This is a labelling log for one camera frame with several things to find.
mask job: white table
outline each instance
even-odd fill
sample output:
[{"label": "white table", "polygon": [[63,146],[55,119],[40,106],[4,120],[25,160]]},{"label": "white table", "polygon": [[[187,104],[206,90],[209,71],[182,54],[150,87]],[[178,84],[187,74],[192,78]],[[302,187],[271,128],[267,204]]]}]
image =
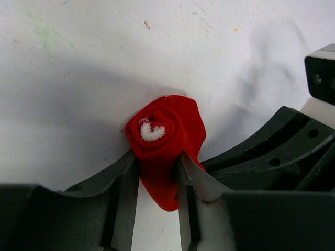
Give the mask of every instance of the white table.
[{"label": "white table", "polygon": [[[231,148],[303,106],[304,56],[335,42],[334,13],[333,0],[2,0],[0,182],[90,177],[129,148],[127,120],[168,94],[198,102],[200,160]],[[178,212],[141,185],[133,250],[180,249]]]}]

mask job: red sock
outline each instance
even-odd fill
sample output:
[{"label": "red sock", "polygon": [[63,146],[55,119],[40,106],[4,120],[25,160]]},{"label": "red sock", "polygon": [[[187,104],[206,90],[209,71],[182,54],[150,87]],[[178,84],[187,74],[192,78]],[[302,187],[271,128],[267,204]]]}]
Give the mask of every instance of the red sock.
[{"label": "red sock", "polygon": [[178,209],[174,163],[181,151],[204,169],[197,157],[206,130],[197,103],[184,96],[161,97],[139,111],[125,132],[150,196],[164,210]]}]

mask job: red fabric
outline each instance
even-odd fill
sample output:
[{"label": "red fabric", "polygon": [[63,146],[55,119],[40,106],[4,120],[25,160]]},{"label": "red fabric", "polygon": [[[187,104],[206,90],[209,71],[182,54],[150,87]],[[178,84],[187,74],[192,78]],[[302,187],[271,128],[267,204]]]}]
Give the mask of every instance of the red fabric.
[{"label": "red fabric", "polygon": [[[142,139],[141,126],[145,118],[151,122],[152,129],[165,127],[162,138],[151,142]],[[140,161],[141,180],[150,196],[166,211],[178,209],[174,163],[181,151],[185,150],[204,169],[197,157],[206,130],[197,103],[178,95],[160,97],[127,123],[125,133]]]}]

